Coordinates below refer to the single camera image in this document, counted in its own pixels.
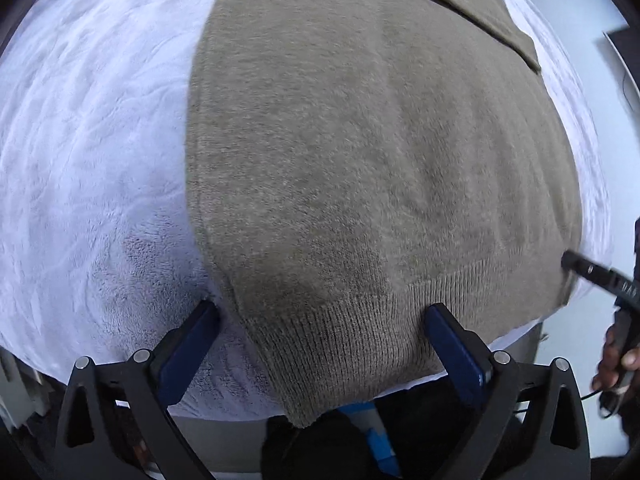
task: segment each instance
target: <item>fingernail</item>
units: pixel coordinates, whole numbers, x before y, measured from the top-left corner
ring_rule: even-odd
[[[625,366],[631,366],[636,362],[636,354],[629,352],[622,358],[622,364]]]

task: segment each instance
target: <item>ribbed hem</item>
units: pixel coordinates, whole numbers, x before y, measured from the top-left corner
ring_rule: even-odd
[[[422,333],[426,306],[445,303],[491,342],[564,304],[572,283],[557,241],[503,253],[385,296],[359,296],[282,316],[244,318],[293,424],[442,370]]]

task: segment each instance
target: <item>white bedding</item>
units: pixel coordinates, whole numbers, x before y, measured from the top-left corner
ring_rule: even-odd
[[[534,39],[574,152],[581,250],[608,262],[609,199],[580,83],[533,5],[505,1]],[[186,213],[183,160],[191,59],[213,2],[39,0],[0,58],[0,346],[61,381],[78,356],[112,362],[152,347],[215,293]],[[279,412],[226,319],[174,413]]]

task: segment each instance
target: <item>human hand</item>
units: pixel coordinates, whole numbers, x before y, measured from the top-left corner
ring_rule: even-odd
[[[620,364],[620,351],[614,345],[614,327],[607,330],[606,339],[602,348],[602,361],[598,364],[598,373],[591,382],[592,390],[609,390],[617,382],[619,373],[616,368]],[[626,394],[626,398],[632,397],[640,389],[640,348],[630,350],[622,357],[622,365],[626,370],[636,372],[632,386]]]

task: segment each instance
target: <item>sweater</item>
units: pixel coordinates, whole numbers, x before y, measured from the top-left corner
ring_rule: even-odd
[[[564,304],[582,225],[533,42],[502,0],[217,0],[193,62],[190,219],[293,424]]]

